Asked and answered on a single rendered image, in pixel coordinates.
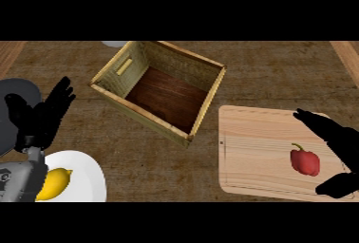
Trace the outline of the yellow lemon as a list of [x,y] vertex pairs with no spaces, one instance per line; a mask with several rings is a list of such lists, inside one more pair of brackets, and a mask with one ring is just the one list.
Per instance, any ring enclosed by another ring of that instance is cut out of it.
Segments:
[[49,171],[36,201],[49,200],[66,191],[70,185],[72,173],[73,171],[66,168],[57,168]]

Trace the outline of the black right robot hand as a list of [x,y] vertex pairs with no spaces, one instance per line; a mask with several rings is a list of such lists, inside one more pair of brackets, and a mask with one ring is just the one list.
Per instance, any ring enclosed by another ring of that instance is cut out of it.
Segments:
[[345,163],[349,173],[341,173],[317,187],[320,195],[342,198],[359,191],[359,131],[343,127],[327,117],[298,109],[293,116],[323,138],[330,149]]

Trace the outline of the pale wooden cutting board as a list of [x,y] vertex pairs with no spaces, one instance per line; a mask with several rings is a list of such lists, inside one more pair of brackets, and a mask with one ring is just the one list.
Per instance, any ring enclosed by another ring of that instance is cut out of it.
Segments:
[[[320,174],[292,167],[293,150],[320,157]],[[304,201],[336,201],[318,185],[348,171],[324,140],[290,110],[224,105],[219,108],[219,183],[225,192]]]

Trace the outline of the square wooden basket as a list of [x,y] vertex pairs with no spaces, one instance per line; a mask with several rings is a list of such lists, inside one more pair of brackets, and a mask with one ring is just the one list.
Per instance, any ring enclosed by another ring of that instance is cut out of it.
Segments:
[[194,141],[227,66],[165,41],[131,41],[91,82],[119,110],[169,140]]

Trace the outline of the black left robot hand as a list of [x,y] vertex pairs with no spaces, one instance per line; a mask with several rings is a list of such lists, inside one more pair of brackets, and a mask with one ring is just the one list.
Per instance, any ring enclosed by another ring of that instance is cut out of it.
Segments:
[[45,150],[57,137],[63,118],[76,98],[70,78],[64,77],[55,85],[45,102],[35,107],[27,105],[11,120],[18,127],[16,151],[23,153],[30,147]]

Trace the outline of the red bell pepper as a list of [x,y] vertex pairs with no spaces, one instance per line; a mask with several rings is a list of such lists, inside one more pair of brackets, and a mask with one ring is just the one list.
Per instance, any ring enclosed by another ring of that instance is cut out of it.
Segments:
[[290,151],[290,163],[293,169],[307,176],[315,177],[320,174],[320,157],[307,151],[301,144],[293,144],[298,149]]

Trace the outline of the white plate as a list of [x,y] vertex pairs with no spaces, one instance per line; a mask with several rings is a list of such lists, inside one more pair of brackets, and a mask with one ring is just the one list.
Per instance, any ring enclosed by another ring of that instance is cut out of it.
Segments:
[[106,176],[97,160],[83,152],[67,150],[47,156],[49,170],[72,171],[70,184],[60,195],[47,202],[106,202]]

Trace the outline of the dark grey round pan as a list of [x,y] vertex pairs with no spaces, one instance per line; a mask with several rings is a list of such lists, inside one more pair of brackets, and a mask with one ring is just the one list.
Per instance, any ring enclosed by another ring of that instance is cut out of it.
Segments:
[[20,78],[0,80],[0,157],[14,150],[18,127],[11,117],[30,105],[42,102],[42,92],[38,85]]

